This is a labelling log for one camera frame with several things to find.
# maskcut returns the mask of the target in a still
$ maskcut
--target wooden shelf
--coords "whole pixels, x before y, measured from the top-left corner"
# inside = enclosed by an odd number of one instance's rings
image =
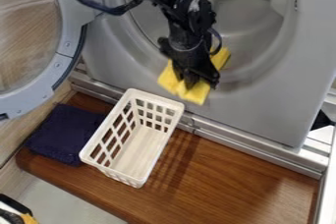
[[[111,107],[77,94],[70,104]],[[88,165],[74,168],[23,148],[18,165],[130,223],[309,223],[318,181],[177,130],[148,182],[133,189]]]

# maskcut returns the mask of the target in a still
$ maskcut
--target navy blue towel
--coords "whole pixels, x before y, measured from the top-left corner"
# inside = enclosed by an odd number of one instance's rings
[[[79,153],[105,116],[59,104],[29,137],[27,147],[62,163],[79,166]]]

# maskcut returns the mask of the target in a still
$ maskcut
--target plastic basket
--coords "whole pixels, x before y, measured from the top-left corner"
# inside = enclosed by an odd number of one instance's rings
[[[80,153],[82,162],[134,188],[147,181],[184,105],[129,89]]]

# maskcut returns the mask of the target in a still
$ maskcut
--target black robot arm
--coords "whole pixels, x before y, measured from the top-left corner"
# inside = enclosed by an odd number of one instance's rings
[[[81,3],[99,9],[111,15],[123,15],[136,7],[143,0],[132,2],[116,8],[108,8],[91,0],[79,0]],[[212,87],[219,83],[220,75],[210,61],[212,35],[221,42],[221,38],[212,28],[215,13],[208,0],[149,0],[157,5],[169,23],[168,38],[158,40],[161,52],[173,60],[175,73],[179,79],[184,79],[187,88],[191,88],[199,78],[207,80]]]

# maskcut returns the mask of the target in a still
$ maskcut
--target yellow object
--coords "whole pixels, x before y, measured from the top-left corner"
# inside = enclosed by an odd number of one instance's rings
[[[21,217],[23,218],[25,224],[38,224],[38,222],[29,214],[23,214]]]
[[[211,62],[220,71],[228,62],[230,55],[228,48],[222,48],[218,54],[211,58]],[[192,89],[187,90],[185,81],[179,81],[175,76],[172,60],[168,61],[168,65],[158,78],[157,83],[172,94],[179,95],[182,99],[198,105],[203,105],[211,90],[210,84],[205,80],[200,80]]]

